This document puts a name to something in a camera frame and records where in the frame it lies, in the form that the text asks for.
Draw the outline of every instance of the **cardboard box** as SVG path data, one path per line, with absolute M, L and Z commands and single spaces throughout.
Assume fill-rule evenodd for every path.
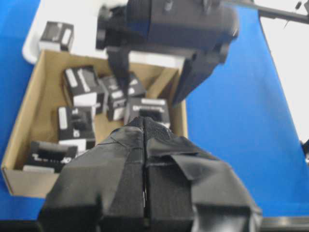
M 42 51 L 28 84 L 18 113 L 1 170 L 9 192 L 14 196 L 45 197 L 58 174 L 23 172 L 31 141 L 58 142 L 57 109 L 66 105 L 63 93 L 63 71 L 69 67 L 94 65 L 98 74 L 110 75 L 107 60 Z M 166 98 L 171 104 L 179 73 L 177 69 L 146 64 L 130 64 L 130 70 L 147 89 L 147 97 Z M 187 137 L 185 102 L 169 108 L 171 130 Z M 96 142 L 105 139 L 122 121 L 109 122 L 106 115 L 95 117 Z

